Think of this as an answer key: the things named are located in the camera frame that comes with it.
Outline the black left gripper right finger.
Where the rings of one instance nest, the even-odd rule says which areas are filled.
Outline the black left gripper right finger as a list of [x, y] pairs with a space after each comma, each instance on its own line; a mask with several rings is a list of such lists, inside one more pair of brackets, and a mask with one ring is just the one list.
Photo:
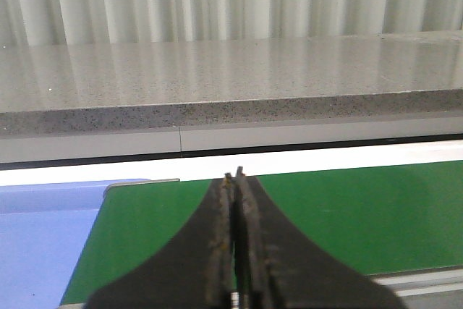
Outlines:
[[329, 255], [271, 200], [256, 177], [234, 178], [241, 308], [404, 308], [392, 290]]

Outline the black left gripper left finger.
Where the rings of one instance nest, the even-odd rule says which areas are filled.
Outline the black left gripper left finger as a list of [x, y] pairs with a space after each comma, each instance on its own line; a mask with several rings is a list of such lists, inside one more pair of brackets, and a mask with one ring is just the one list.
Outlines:
[[184, 226], [158, 252], [94, 292], [86, 308], [230, 308], [232, 176], [214, 179]]

